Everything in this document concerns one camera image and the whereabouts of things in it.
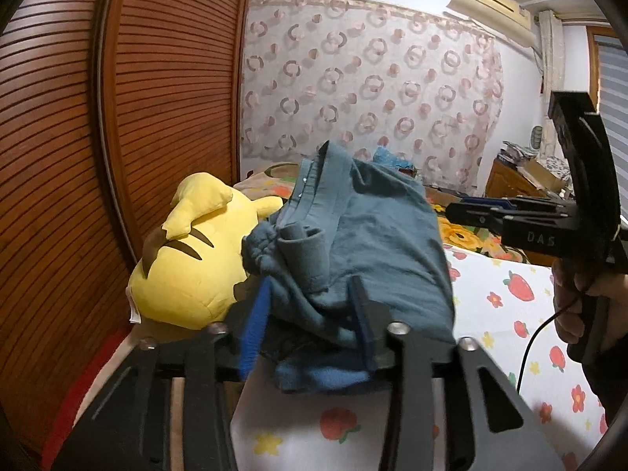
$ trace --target stuffed animal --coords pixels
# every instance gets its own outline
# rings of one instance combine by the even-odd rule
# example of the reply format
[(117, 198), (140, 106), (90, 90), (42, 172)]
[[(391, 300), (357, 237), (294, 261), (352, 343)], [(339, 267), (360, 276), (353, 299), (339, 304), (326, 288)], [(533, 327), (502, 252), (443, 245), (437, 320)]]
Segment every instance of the stuffed animal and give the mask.
[(234, 285), (246, 280), (243, 237), (282, 203), (278, 196), (252, 201), (208, 173), (186, 177), (166, 222), (144, 242), (130, 301), (142, 316), (188, 329), (222, 320)]

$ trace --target white tag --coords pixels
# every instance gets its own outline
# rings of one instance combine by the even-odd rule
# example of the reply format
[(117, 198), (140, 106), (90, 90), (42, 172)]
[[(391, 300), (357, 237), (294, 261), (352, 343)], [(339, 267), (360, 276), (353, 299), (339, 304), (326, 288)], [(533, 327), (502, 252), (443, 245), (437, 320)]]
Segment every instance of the white tag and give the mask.
[(135, 306), (135, 301), (133, 301), (133, 295), (131, 294), (131, 288), (127, 286), (124, 290), (126, 293), (126, 298), (129, 300), (129, 305), (131, 306), (131, 318), (129, 319), (133, 324), (142, 324), (142, 317), (137, 311), (137, 307)]

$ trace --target window blind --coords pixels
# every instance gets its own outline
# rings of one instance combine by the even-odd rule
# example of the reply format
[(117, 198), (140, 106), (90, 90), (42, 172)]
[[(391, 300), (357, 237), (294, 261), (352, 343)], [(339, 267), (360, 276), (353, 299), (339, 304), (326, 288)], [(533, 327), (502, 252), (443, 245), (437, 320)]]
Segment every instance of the window blind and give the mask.
[(628, 218), (628, 55), (619, 40), (594, 37), (600, 58), (599, 112), (615, 161), (622, 215)]

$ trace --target metal screw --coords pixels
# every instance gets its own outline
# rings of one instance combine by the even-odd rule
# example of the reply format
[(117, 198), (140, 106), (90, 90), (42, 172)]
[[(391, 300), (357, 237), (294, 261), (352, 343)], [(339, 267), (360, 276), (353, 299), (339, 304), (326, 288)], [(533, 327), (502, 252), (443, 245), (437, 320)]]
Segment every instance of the metal screw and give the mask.
[(143, 351), (153, 351), (157, 349), (157, 340), (150, 336), (148, 338), (142, 338), (139, 341), (139, 348)]
[(410, 326), (405, 322), (391, 322), (388, 324), (388, 332), (391, 335), (407, 335), (410, 332)]
[(480, 348), (480, 344), (475, 338), (471, 338), (471, 336), (461, 338), (458, 345), (465, 351), (477, 351)]
[(207, 331), (212, 335), (224, 335), (228, 332), (228, 328), (224, 322), (213, 322), (207, 326)]

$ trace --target plush toy arm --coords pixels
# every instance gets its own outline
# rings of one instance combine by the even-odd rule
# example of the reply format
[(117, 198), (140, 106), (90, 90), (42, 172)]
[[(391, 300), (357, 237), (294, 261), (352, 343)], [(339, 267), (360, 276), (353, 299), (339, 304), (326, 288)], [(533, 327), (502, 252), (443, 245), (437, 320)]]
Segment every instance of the plush toy arm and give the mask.
[(279, 196), (265, 196), (264, 198), (253, 200), (253, 204), (257, 211), (257, 219), (263, 220), (281, 209), (283, 200)]
[(227, 205), (231, 188), (208, 173), (194, 173), (181, 181), (172, 199), (172, 211), (161, 226), (167, 239), (189, 234), (192, 221)]

